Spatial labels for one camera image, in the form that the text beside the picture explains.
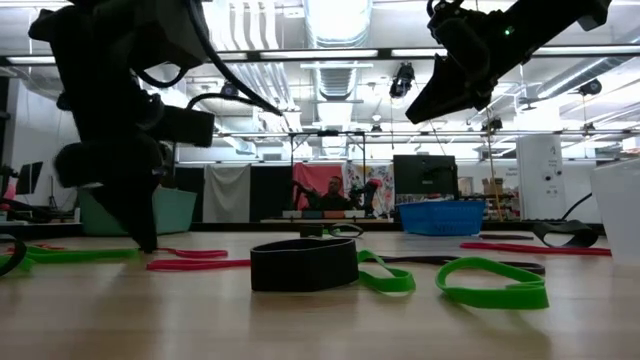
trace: light fixture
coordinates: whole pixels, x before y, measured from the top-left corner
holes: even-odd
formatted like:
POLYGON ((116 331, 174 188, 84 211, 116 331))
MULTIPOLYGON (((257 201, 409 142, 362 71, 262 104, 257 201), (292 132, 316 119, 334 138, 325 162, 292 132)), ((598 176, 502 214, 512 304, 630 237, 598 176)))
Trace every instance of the light fixture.
POLYGON ((335 50, 302 50, 302 51, 264 51, 260 53, 263 60, 279 59, 342 59, 342 58, 374 58, 378 56, 378 50, 371 49, 335 49, 335 50))
POLYGON ((13 65, 55 65, 53 56, 9 56, 7 60, 13 65))
POLYGON ((71 5, 65 0, 60 1, 0 1, 0 8, 47 8, 57 10, 71 5))
POLYGON ((435 57, 436 55, 446 56, 447 50, 444 48, 433 49, 396 49, 391 50, 392 57, 412 58, 412 57, 435 57))
POLYGON ((247 53, 239 51, 220 51, 218 56, 222 61, 240 61, 247 60, 247 53))
POLYGON ((321 70, 321 69, 370 69, 372 63, 354 63, 354 64, 332 64, 332 63, 311 63, 300 64, 300 69, 304 70, 321 70))
POLYGON ((640 45, 585 45, 585 46, 543 46, 533 56, 636 56, 640 55, 640 45))

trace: black curtain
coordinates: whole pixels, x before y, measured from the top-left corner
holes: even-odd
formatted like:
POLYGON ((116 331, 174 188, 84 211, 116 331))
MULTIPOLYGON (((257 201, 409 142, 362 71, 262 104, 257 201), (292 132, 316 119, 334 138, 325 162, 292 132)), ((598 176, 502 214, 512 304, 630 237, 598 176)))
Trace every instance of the black curtain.
POLYGON ((290 166, 251 167, 251 209, 249 219, 281 217, 292 201, 290 166))
POLYGON ((193 209, 192 222, 202 222, 202 194, 204 192, 204 168, 177 167, 175 184, 179 190, 198 194, 196 207, 193 209))

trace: black rubber band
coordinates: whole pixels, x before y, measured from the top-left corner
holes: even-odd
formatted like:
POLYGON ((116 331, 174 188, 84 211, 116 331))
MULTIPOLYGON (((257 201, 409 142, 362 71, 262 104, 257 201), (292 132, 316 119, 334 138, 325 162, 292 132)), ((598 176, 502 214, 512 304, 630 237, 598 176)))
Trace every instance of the black rubber band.
POLYGON ((536 224, 532 232, 550 248, 589 248, 598 241, 598 233, 578 220, 571 220, 560 225, 536 224), (556 246, 544 240, 544 237, 549 233, 569 234, 573 235, 573 238, 564 245, 556 246))
POLYGON ((324 226, 322 225, 302 225, 300 226, 300 237, 322 237, 324 234, 324 226))
POLYGON ((329 228, 329 235, 337 238, 355 238, 355 237, 362 236, 362 234, 364 234, 364 230, 362 230, 360 226, 357 226, 354 224, 334 224, 334 225, 331 225, 331 227, 329 228), (344 231, 348 231, 348 232, 355 231, 358 234, 345 235, 345 234, 342 234, 342 232, 344 231))
MULTIPOLYGON (((388 264, 392 263, 417 263, 427 265, 443 266, 451 261, 460 259, 457 256, 380 256, 384 262, 388 264)), ((365 260, 366 262, 375 262, 375 260, 365 260)), ((513 266, 519 269, 527 270, 534 274, 544 275, 546 269, 544 266, 536 263, 518 262, 518 261, 499 261, 501 264, 513 266)))
POLYGON ((254 291, 310 292, 358 280, 355 239, 295 239, 251 249, 254 291))
POLYGON ((3 276, 18 267, 22 260, 24 260, 27 256, 27 245, 10 235, 2 235, 2 237, 0 237, 0 242, 13 243, 14 248, 13 254, 9 257, 9 260, 4 265, 0 266, 0 276, 3 276))

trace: green container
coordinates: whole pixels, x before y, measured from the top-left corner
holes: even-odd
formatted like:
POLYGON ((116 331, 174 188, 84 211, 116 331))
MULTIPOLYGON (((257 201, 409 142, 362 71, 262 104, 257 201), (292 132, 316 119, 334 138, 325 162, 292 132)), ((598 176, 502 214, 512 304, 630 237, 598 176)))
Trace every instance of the green container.
MULTIPOLYGON (((158 235, 189 231, 196 193, 158 188, 153 194, 153 213, 158 235)), ((127 232, 87 190, 78 189, 84 233, 89 236, 124 236, 127 232)))

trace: rubber band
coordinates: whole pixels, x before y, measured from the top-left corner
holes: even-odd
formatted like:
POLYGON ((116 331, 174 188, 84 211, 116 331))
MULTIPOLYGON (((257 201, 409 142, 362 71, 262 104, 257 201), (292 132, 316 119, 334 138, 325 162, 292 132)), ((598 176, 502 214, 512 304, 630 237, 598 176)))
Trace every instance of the rubber band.
POLYGON ((454 260, 438 271, 436 286, 449 299, 460 304, 484 309, 534 310, 549 307, 544 279, 529 271, 488 259, 468 257, 454 260), (469 289, 447 285, 447 276, 454 271, 473 268, 501 275, 520 283, 503 289, 469 289))

